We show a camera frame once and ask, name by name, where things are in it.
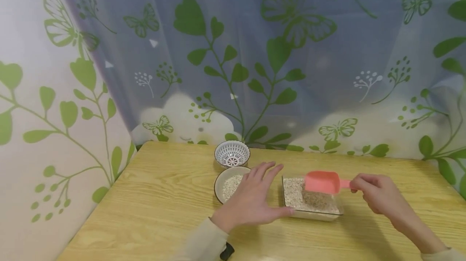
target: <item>scoop handle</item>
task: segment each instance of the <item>scoop handle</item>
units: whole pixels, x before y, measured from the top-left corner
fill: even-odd
[[[349,188],[351,180],[340,179],[340,188]]]

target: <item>pink scoop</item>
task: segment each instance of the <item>pink scoop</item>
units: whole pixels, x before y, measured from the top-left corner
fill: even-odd
[[[350,180],[340,179],[336,172],[311,171],[304,179],[307,191],[337,194],[341,188],[349,188]]]

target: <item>beige sleeve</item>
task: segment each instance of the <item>beige sleeve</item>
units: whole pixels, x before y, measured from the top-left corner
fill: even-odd
[[[466,258],[455,249],[448,249],[437,254],[421,254],[423,261],[466,261]]]
[[[207,218],[191,233],[173,261],[218,261],[227,237],[227,233]]]

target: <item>white patterned bowl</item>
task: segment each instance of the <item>white patterned bowl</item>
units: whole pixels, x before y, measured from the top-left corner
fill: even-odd
[[[215,160],[224,168],[244,166],[248,163],[251,152],[240,141],[222,142],[215,148]]]

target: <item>wooden table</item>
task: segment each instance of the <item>wooden table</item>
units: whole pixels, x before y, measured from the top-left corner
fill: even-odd
[[[169,261],[203,219],[220,205],[214,196],[213,145],[148,142],[67,246],[60,261]],[[251,149],[249,166],[283,163],[283,173],[337,171],[387,174],[422,219],[450,246],[466,253],[466,201],[428,163]],[[268,201],[278,206],[280,178]],[[231,261],[420,260],[417,249],[386,218],[374,215],[361,194],[341,193],[345,214],[333,223],[280,219],[236,229]]]

